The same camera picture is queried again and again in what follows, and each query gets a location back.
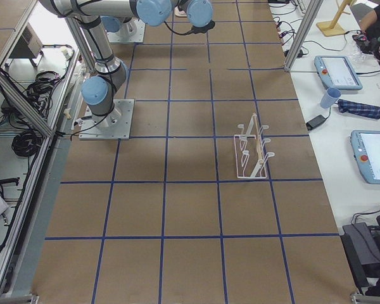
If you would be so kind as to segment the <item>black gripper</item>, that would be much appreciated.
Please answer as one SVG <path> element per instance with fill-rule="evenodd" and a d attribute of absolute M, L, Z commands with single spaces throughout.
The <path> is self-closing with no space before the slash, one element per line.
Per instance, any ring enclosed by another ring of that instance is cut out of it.
<path fill-rule="evenodd" d="M 215 22 L 213 20 L 210 20 L 210 22 L 207 23 L 203 27 L 196 27 L 196 26 L 193 25 L 191 27 L 190 33 L 192 33 L 192 34 L 205 34 L 209 30 L 213 29 L 214 27 L 215 27 Z"/>

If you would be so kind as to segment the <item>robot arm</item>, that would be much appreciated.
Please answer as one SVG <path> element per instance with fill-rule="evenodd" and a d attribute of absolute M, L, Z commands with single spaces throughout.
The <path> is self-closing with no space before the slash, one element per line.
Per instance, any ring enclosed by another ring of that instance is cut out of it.
<path fill-rule="evenodd" d="M 108 33 L 120 32 L 134 19 L 159 26 L 172 14 L 178 1 L 41 1 L 50 13 L 76 22 L 91 50 L 96 75 L 83 83 L 82 97 L 91 111 L 93 126 L 117 123 L 121 116 L 115 94 L 128 77 L 123 60 L 112 50 Z"/>
<path fill-rule="evenodd" d="M 210 1 L 101 1 L 99 7 L 105 30 L 127 39 L 138 33 L 135 18 L 157 27 L 177 10 L 192 24 L 187 35 L 205 33 L 215 25 Z"/>

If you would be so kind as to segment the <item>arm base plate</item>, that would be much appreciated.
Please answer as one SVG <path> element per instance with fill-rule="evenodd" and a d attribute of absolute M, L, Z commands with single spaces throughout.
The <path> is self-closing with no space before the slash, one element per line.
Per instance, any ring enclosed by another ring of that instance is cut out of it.
<path fill-rule="evenodd" d="M 131 20 L 121 24 L 118 32 L 107 32 L 111 44 L 134 44 L 144 40 L 146 24 L 141 20 Z"/>
<path fill-rule="evenodd" d="M 78 133 L 81 140 L 114 140 L 129 139 L 132 116 L 134 112 L 133 99 L 114 99 L 113 111 L 103 120 L 103 117 L 93 116 L 86 106 L 85 114 L 90 119 L 82 122 L 83 131 Z"/>

